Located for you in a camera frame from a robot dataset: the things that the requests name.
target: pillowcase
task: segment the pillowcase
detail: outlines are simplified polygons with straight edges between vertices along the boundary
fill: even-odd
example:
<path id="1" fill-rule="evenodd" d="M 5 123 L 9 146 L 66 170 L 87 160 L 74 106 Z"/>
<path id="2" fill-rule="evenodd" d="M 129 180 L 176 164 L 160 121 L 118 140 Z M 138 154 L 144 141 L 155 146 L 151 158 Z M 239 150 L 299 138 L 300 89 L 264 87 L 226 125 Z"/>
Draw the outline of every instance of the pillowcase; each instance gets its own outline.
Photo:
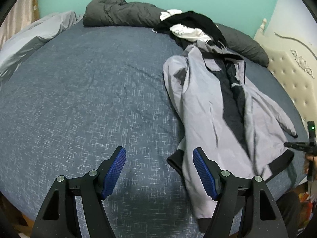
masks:
<path id="1" fill-rule="evenodd" d="M 217 23 L 216 25 L 226 39 L 229 49 L 264 67 L 268 66 L 268 56 L 258 42 L 239 30 Z"/>

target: blue bedsheet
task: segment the blue bedsheet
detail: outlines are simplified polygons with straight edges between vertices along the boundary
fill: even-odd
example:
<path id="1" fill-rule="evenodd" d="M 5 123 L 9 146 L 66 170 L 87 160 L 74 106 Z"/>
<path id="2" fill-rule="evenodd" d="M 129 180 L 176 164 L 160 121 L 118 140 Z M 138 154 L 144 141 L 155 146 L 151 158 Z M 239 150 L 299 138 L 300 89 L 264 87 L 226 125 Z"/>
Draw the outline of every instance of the blue bedsheet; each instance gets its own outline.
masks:
<path id="1" fill-rule="evenodd" d="M 58 175 L 82 176 L 123 146 L 126 164 L 104 202 L 116 236 L 202 237 L 182 181 L 166 163 L 183 127 L 162 67 L 180 54 L 174 40 L 149 28 L 81 22 L 41 47 L 0 91 L 0 191 L 35 219 Z M 306 140 L 298 112 L 270 72 L 247 61 L 247 76 L 291 117 L 298 140 Z M 302 164 L 296 154 L 296 182 Z M 287 171 L 269 182 L 275 198 L 290 185 Z M 81 207 L 78 215 L 89 237 Z"/>

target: white cloth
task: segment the white cloth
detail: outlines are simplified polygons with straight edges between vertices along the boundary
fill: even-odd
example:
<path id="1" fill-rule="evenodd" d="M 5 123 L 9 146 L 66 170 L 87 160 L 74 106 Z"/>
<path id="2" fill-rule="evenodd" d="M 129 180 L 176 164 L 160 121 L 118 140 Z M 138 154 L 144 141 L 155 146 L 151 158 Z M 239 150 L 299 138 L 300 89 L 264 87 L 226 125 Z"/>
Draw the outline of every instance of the white cloth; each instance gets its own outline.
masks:
<path id="1" fill-rule="evenodd" d="M 163 21 L 172 15 L 180 13 L 183 12 L 176 9 L 167 10 L 166 12 L 161 12 L 160 19 Z M 197 40 L 200 40 L 204 43 L 207 43 L 209 40 L 212 40 L 212 38 L 205 34 L 200 28 L 189 28 L 182 24 L 176 24 L 170 27 L 170 31 L 172 31 L 175 36 L 186 39 L 190 42 L 196 42 Z"/>
<path id="2" fill-rule="evenodd" d="M 0 83 L 9 80 L 37 49 L 76 23 L 74 11 L 52 13 L 8 39 L 0 50 Z"/>

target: curtain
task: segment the curtain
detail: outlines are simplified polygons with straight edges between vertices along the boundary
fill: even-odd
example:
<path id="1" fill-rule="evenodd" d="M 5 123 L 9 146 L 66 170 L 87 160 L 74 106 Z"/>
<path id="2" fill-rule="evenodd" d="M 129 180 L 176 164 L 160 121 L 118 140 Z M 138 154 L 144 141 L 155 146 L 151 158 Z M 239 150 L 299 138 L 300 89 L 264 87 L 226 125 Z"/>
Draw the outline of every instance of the curtain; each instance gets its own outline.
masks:
<path id="1" fill-rule="evenodd" d="M 10 37 L 38 19 L 37 0 L 17 0 L 0 26 L 0 49 Z"/>

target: wooden bed frame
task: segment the wooden bed frame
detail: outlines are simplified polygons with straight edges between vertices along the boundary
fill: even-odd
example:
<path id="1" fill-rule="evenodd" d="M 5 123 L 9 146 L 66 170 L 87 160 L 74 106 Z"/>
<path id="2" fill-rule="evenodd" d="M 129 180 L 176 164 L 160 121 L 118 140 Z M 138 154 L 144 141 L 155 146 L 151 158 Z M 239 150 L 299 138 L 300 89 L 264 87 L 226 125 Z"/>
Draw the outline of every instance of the wooden bed frame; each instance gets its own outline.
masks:
<path id="1" fill-rule="evenodd" d="M 268 69 L 291 97 L 302 117 L 317 124 L 317 49 L 299 37 L 274 32 L 266 35 L 263 19 L 254 40 L 267 53 Z"/>

